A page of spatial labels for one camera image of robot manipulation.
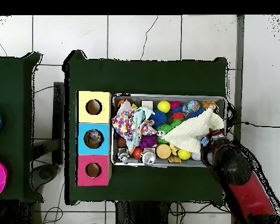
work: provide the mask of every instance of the white ball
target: white ball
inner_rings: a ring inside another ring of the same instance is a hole
[[[200,153],[192,153],[192,159],[193,160],[201,160],[201,155]]]

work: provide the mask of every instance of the yellow box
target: yellow box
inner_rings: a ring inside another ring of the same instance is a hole
[[[79,91],[78,97],[80,123],[107,124],[110,122],[111,94],[109,92]]]

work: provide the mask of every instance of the gray plastic bin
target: gray plastic bin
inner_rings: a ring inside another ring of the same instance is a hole
[[[117,108],[117,102],[121,99],[127,99],[130,100],[132,103],[134,103],[136,106],[141,106],[141,100],[152,100],[153,101],[153,109],[157,108],[158,103],[161,100],[167,100],[167,101],[175,101],[179,100],[182,104],[187,103],[189,100],[197,100],[199,102],[202,102],[204,100],[213,100],[216,102],[217,106],[219,107],[219,113],[218,115],[223,118],[224,120],[224,126],[226,131],[226,116],[227,116],[227,109],[226,109],[226,103],[227,100],[224,97],[216,97],[216,96],[182,96],[182,95],[161,95],[161,94],[114,94],[112,96],[112,105],[114,108],[114,112],[116,113]],[[111,161],[114,165],[123,165],[123,166],[145,166],[139,159],[135,159],[133,157],[128,158],[128,163],[124,164],[121,163],[120,160],[117,157],[118,152],[118,146],[117,146],[117,140],[116,140],[116,132],[114,128],[111,128]],[[200,160],[193,160],[192,158],[188,160],[182,160],[181,163],[169,163],[168,159],[161,159],[156,158],[155,164],[153,164],[154,167],[168,167],[168,166],[175,166],[175,167],[205,167],[204,164]]]

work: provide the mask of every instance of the white cloth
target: white cloth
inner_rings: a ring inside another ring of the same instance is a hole
[[[223,120],[209,108],[199,116],[182,122],[161,138],[184,151],[200,153],[201,137],[209,133],[209,129],[223,128]]]

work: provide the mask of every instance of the crumpled cloth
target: crumpled cloth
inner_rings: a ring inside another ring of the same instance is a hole
[[[223,129],[224,122],[208,108],[199,116],[185,120],[160,138],[184,151],[200,153],[201,137],[209,133],[210,128],[213,131]]]
[[[111,119],[116,133],[127,141],[128,150],[138,146],[142,135],[153,135],[157,131],[152,128],[153,121],[148,120],[152,110],[145,107],[134,109],[128,101],[123,102],[117,115]]]
[[[133,115],[133,121],[135,123],[136,130],[135,132],[133,132],[133,139],[127,140],[127,147],[129,151],[133,150],[134,146],[139,146],[142,136],[142,131],[139,130],[140,125],[143,121],[148,120],[148,118],[152,115],[152,112],[153,111],[151,109],[148,109],[146,107],[139,107],[135,111]]]

